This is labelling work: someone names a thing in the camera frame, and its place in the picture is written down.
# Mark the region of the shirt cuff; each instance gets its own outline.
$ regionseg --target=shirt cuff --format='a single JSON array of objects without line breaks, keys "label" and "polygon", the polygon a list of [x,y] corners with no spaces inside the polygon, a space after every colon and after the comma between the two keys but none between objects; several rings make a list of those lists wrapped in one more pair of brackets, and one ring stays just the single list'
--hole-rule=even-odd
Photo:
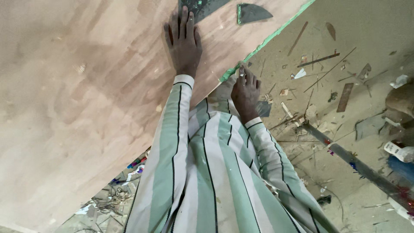
[{"label": "shirt cuff", "polygon": [[174,85],[179,83],[188,85],[192,90],[194,86],[194,78],[189,75],[177,75],[174,79]]},{"label": "shirt cuff", "polygon": [[256,117],[253,120],[250,120],[245,125],[247,130],[253,129],[253,128],[263,128],[265,125],[263,124],[260,117]]}]

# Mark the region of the striped shirt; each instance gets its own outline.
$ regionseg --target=striped shirt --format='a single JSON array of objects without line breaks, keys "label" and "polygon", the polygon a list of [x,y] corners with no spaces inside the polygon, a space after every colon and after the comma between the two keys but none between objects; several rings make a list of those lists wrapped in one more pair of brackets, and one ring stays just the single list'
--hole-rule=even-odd
[{"label": "striped shirt", "polygon": [[124,232],[337,232],[260,118],[212,97],[190,111],[193,85],[174,80]]}]

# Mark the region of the metal pipe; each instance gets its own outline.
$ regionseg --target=metal pipe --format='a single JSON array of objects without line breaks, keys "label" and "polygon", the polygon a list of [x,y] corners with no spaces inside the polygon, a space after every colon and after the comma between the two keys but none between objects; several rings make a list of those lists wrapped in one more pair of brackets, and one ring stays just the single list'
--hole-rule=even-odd
[{"label": "metal pipe", "polygon": [[[321,133],[319,130],[311,126],[308,122],[303,123],[302,127],[308,133],[313,135],[317,140],[323,143],[325,146],[328,146],[329,144],[334,142],[332,139],[328,138],[326,135]],[[371,181],[373,184],[375,184],[375,186],[377,186],[384,193],[386,193],[388,196],[394,199],[397,203],[403,206],[407,211],[413,211],[412,206],[410,206],[408,203],[409,202],[408,199],[402,197],[403,195],[401,194],[401,190],[395,184],[391,183],[389,180],[387,180],[385,177],[380,175],[378,172],[374,171],[369,166],[367,166],[365,163],[361,162],[357,157],[353,156],[351,152],[345,150],[337,143],[332,144],[329,147],[329,149],[333,151],[341,159],[343,159],[348,165],[350,163],[354,163],[355,168],[358,170],[358,172],[362,176],[364,176],[369,181]],[[408,191],[408,197],[409,196],[414,197],[411,190]]]}]

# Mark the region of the blue object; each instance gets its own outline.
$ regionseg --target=blue object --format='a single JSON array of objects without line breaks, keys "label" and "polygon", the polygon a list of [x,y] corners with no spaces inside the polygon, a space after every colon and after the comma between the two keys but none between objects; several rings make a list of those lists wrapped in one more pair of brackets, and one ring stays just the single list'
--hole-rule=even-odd
[{"label": "blue object", "polygon": [[388,166],[414,184],[414,163],[405,163],[400,161],[397,157],[390,155],[388,158]]}]

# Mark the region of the finger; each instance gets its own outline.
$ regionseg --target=finger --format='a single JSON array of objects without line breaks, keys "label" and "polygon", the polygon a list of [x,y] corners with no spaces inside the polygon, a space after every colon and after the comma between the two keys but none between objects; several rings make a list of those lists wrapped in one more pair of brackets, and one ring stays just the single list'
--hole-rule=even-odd
[{"label": "finger", "polygon": [[165,34],[165,41],[167,42],[168,48],[170,49],[173,47],[173,43],[171,41],[170,26],[168,25],[168,23],[164,24],[164,34]]},{"label": "finger", "polygon": [[194,41],[195,41],[195,45],[197,46],[197,49],[199,51],[203,51],[203,47],[201,46],[200,33],[198,33],[198,27],[194,28]]},{"label": "finger", "polygon": [[241,65],[238,69],[237,84],[244,86],[246,84],[246,73],[244,72],[244,66]]},{"label": "finger", "polygon": [[186,37],[189,41],[194,41],[193,32],[194,32],[194,13],[190,12],[190,15],[188,16],[188,22],[187,22],[187,37]]},{"label": "finger", "polygon": [[183,12],[181,15],[181,26],[180,26],[180,39],[185,39],[185,29],[187,27],[187,21],[188,21],[188,8],[186,6],[183,6]]},{"label": "finger", "polygon": [[249,69],[244,70],[246,72],[246,85],[252,85],[253,84],[253,73]]},{"label": "finger", "polygon": [[171,33],[173,36],[173,44],[178,40],[178,13],[174,11],[170,18]]},{"label": "finger", "polygon": [[255,75],[253,75],[253,86],[255,87],[256,85],[257,85],[257,80],[258,80],[258,78],[255,76]]}]

